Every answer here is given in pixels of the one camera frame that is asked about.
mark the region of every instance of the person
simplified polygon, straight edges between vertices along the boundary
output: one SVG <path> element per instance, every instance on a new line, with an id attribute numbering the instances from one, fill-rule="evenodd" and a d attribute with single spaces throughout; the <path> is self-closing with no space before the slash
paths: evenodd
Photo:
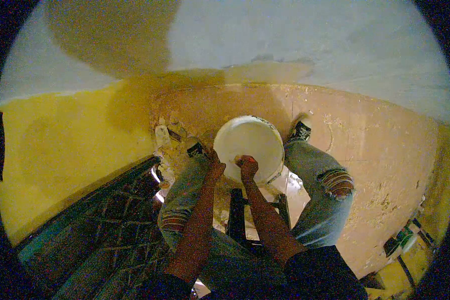
<path id="1" fill-rule="evenodd" d="M 189 299 L 200 279 L 211 291 L 202 299 L 367 299 L 335 246 L 352 204 L 353 179 L 333 157 L 308 144 L 311 132 L 305 115 L 284 145 L 285 165 L 310 195 L 292 230 L 258 189 L 257 161 L 244 155 L 237 162 L 258 236 L 270 254 L 260 259 L 212 227 L 214 188 L 226 165 L 193 139 L 190 165 L 158 217 L 174 256 L 139 295 Z"/>

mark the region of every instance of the dark shirt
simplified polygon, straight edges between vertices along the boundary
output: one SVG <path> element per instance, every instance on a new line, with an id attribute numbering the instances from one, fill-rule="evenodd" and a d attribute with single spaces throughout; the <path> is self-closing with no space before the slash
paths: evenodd
<path id="1" fill-rule="evenodd" d="M 298 253 L 283 272 L 286 285 L 259 282 L 247 290 L 212 291 L 202 299 L 368 299 L 336 246 Z M 174 275 L 161 274 L 144 283 L 138 295 L 139 299 L 189 299 L 192 287 Z"/>

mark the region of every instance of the hand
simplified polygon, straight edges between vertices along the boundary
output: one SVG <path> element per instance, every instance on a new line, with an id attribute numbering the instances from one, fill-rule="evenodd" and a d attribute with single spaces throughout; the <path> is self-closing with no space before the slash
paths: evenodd
<path id="1" fill-rule="evenodd" d="M 250 155 L 243 155 L 237 160 L 236 165 L 240 167 L 242 182 L 252 181 L 258 171 L 258 162 Z"/>
<path id="2" fill-rule="evenodd" d="M 213 148 L 210 147 L 210 150 L 205 148 L 205 152 L 210 159 L 210 171 L 208 171 L 206 179 L 217 182 L 223 175 L 227 165 L 220 162 L 218 154 Z"/>

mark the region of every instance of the wall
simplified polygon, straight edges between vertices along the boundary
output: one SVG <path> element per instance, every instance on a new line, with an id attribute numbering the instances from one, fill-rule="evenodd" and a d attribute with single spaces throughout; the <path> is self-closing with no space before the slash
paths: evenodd
<path id="1" fill-rule="evenodd" d="M 437 138 L 435 164 L 425 192 L 424 211 L 417 219 L 422 228 L 440 244 L 450 221 L 450 126 L 439 125 Z M 419 237 L 412 249 L 402 255 L 402 259 L 417 283 L 432 262 L 433 253 Z M 412 291 L 399 262 L 394 261 L 380 270 L 379 274 L 386 289 L 367 289 L 371 299 L 378 296 L 386 299 L 401 291 L 407 295 Z"/>
<path id="2" fill-rule="evenodd" d="M 7 60 L 0 103 L 149 72 L 281 61 L 300 66 L 270 83 L 360 93 L 450 123 L 449 71 L 409 1 L 177 3 L 42 2 Z"/>
<path id="3" fill-rule="evenodd" d="M 136 78 L 0 107 L 6 136 L 0 210 L 12 244 L 105 183 L 109 174 L 153 153 L 148 90 L 137 87 L 146 85 Z"/>

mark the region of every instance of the floor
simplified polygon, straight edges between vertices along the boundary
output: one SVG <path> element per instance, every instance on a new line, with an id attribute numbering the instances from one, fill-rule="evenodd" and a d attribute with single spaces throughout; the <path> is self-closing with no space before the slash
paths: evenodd
<path id="1" fill-rule="evenodd" d="M 356 196 L 338 249 L 358 278 L 380 270 L 388 263 L 384 242 L 406 224 L 425 193 L 437 148 L 433 119 L 385 101 L 317 86 L 232 84 L 161 94 L 151 107 L 150 124 L 174 123 L 188 136 L 212 144 L 225 122 L 255 115 L 274 124 L 285 139 L 301 112 L 313 122 L 310 144 L 332 155 L 355 180 Z M 172 183 L 186 166 L 182 143 L 173 142 L 156 154 L 164 158 L 162 171 Z M 232 187 L 240 185 L 223 178 L 216 189 L 214 226 L 220 230 L 228 219 Z M 166 195 L 167 186 L 163 188 Z M 287 171 L 262 191 L 269 201 L 277 193 L 287 194 L 292 226 L 309 200 L 300 180 Z M 252 238 L 256 231 L 250 212 L 246 220 Z"/>

